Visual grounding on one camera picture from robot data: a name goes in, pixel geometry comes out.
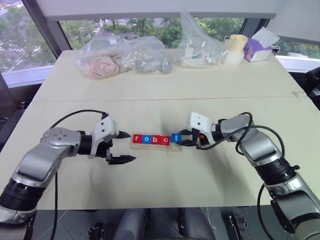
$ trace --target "table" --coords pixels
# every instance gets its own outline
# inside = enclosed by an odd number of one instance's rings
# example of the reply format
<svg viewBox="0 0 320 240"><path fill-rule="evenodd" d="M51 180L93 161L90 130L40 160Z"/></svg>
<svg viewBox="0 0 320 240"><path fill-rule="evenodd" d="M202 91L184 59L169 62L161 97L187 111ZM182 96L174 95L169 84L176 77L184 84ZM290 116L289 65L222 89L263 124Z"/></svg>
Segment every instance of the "table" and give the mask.
<svg viewBox="0 0 320 240"><path fill-rule="evenodd" d="M121 130L129 133L177 132L191 111L217 122L249 111L254 121L276 130L286 146L286 159L320 196L317 149L320 143L318 110L306 97L189 99L146 101L33 102L16 126L0 155L0 188L7 183L23 155L39 142L43 132L60 117L78 109L108 111ZM83 113L66 119L61 127L90 132L99 114ZM59 170L59 209L138 207L195 207L255 205L262 183L256 171L225 142L209 151L183 148L181 152L130 149L129 139L115 139L111 152L137 159L108 165L86 156L67 158ZM54 181L39 209L54 206ZM262 203L269 197L263 195Z"/></svg>
<svg viewBox="0 0 320 240"><path fill-rule="evenodd" d="M142 75L131 70L104 80L89 81L75 63L73 51L64 51L42 84L34 102L129 101L292 97L303 92L280 62L268 61L207 69L175 67L168 75Z"/></svg>
<svg viewBox="0 0 320 240"><path fill-rule="evenodd" d="M253 80L263 74L257 74L259 71L246 62L234 68L177 68L167 76L127 72L102 81L90 81L71 68L72 56L72 52L67 51L58 59L2 150L0 189L5 187L19 161L39 142L44 131L59 118L79 109L109 112L120 130L128 133L160 134L184 129L192 111L214 122L249 111L255 123L271 127L281 135L286 159L291 165L300 165L300 174L320 196L317 178L320 113L300 94L302 90L273 56L256 66L260 72L268 72L274 85L266 81L255 83ZM240 84L241 80L232 77L230 72L240 76L243 69L248 70L249 77ZM191 74L197 76L198 81L192 81ZM208 77L214 74L229 78L215 82ZM200 84L196 88L199 81L206 82L206 87ZM99 114L81 113L59 126L90 133L99 120ZM129 154L137 159L125 165L108 165L102 158L66 158L59 170L59 209L256 204L262 181L249 162L236 153L235 143L225 142L208 151L186 147L180 152L131 149L129 139L115 139L113 143L111 152L115 156ZM270 197L263 194L261 202L269 204L269 201ZM41 210L53 208L54 181L38 204Z"/></svg>

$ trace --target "red letter block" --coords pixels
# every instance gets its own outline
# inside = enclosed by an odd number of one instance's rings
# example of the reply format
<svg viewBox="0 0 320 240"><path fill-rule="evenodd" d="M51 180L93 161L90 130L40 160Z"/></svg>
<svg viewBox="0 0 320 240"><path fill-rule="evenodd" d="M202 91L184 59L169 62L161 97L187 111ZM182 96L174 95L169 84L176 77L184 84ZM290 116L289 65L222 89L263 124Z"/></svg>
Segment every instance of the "red letter block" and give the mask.
<svg viewBox="0 0 320 240"><path fill-rule="evenodd" d="M134 134L132 137L132 143L142 144L142 134Z"/></svg>
<svg viewBox="0 0 320 240"><path fill-rule="evenodd" d="M169 136L162 136L160 144L161 145L170 145L170 137Z"/></svg>
<svg viewBox="0 0 320 240"><path fill-rule="evenodd" d="M160 135L152 135L152 144L161 144L161 136Z"/></svg>

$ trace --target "window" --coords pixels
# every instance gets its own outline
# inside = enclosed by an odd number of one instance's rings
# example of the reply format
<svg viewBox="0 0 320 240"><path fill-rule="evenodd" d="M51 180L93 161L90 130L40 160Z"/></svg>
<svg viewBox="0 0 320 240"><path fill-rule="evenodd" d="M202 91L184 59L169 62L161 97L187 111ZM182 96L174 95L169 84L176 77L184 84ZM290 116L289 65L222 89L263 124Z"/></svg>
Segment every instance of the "window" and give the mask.
<svg viewBox="0 0 320 240"><path fill-rule="evenodd" d="M319 45L284 40L279 40L276 45L280 47L278 55L281 56L320 59Z"/></svg>
<svg viewBox="0 0 320 240"><path fill-rule="evenodd" d="M7 84L24 70L35 75L38 67L53 65L56 59L23 4L7 0L0 8L0 71Z"/></svg>
<svg viewBox="0 0 320 240"><path fill-rule="evenodd" d="M244 18L196 18L211 37L223 41L225 36L238 34ZM73 49L79 49L95 35L117 34L125 39L155 36L171 49L177 48L182 38L179 18L106 18L99 20L60 21L61 27Z"/></svg>

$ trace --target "blue letter block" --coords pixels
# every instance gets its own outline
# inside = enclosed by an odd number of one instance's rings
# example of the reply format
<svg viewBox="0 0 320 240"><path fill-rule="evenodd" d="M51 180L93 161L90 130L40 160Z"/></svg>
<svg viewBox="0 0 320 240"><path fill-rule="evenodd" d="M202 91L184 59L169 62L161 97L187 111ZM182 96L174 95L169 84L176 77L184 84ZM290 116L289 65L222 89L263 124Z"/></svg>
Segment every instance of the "blue letter block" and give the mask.
<svg viewBox="0 0 320 240"><path fill-rule="evenodd" d="M180 143L181 142L181 134L180 133L172 133L171 142Z"/></svg>
<svg viewBox="0 0 320 240"><path fill-rule="evenodd" d="M151 135L142 135L143 144L151 144L152 136Z"/></svg>

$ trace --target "black chair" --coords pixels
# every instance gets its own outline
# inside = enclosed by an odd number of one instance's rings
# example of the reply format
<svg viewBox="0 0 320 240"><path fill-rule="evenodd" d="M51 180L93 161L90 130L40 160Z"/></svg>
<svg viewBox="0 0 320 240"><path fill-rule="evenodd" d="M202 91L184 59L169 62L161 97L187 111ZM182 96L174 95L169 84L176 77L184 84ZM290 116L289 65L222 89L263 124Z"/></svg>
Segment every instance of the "black chair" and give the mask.
<svg viewBox="0 0 320 240"><path fill-rule="evenodd" d="M305 74L306 83L303 86L303 90L308 96L312 94L312 91L320 85L320 67L317 67Z"/></svg>
<svg viewBox="0 0 320 240"><path fill-rule="evenodd" d="M289 72L289 74L320 110L320 67L310 70L307 73Z"/></svg>
<svg viewBox="0 0 320 240"><path fill-rule="evenodd" d="M24 109L19 110L18 104L0 74L0 152L15 129Z"/></svg>

